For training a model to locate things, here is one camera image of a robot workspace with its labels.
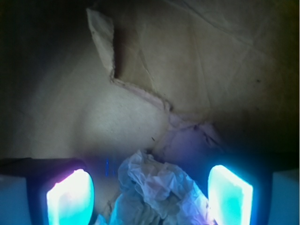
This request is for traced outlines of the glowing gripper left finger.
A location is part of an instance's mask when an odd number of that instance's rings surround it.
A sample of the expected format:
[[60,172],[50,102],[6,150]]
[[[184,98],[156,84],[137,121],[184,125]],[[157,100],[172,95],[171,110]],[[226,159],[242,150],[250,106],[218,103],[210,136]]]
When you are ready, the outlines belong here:
[[88,225],[94,184],[77,158],[0,161],[2,225]]

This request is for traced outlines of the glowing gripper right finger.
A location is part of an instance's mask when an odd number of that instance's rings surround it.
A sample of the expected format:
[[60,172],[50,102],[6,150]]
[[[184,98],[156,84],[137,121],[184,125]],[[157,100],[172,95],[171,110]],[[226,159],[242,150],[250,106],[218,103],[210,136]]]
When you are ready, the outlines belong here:
[[208,175],[210,211],[218,225],[298,225],[297,153],[226,154]]

